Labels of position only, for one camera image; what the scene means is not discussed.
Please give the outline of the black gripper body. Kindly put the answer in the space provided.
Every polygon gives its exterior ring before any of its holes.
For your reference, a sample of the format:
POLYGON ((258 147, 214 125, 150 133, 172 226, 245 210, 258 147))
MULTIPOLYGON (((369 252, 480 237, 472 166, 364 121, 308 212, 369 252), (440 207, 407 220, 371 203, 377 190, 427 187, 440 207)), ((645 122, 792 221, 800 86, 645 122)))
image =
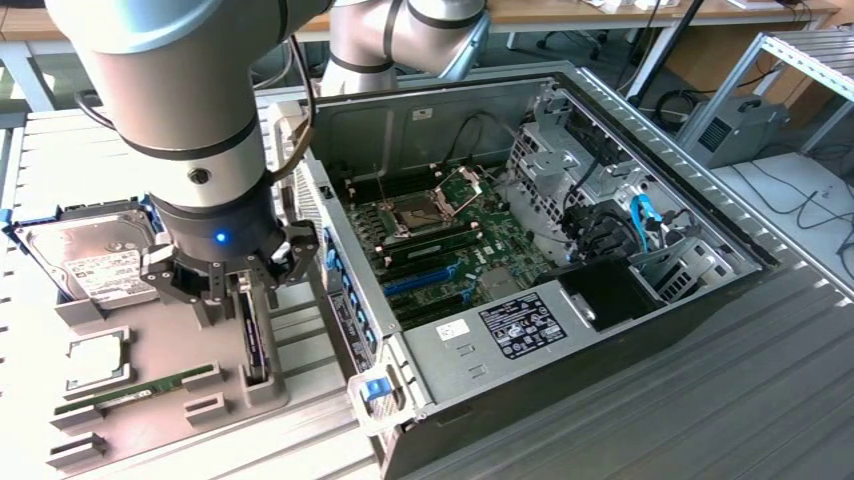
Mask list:
POLYGON ((157 197, 152 203, 172 243, 194 260, 213 263, 253 254, 269 256, 284 243, 269 187, 253 187, 213 207, 181 207, 157 197))

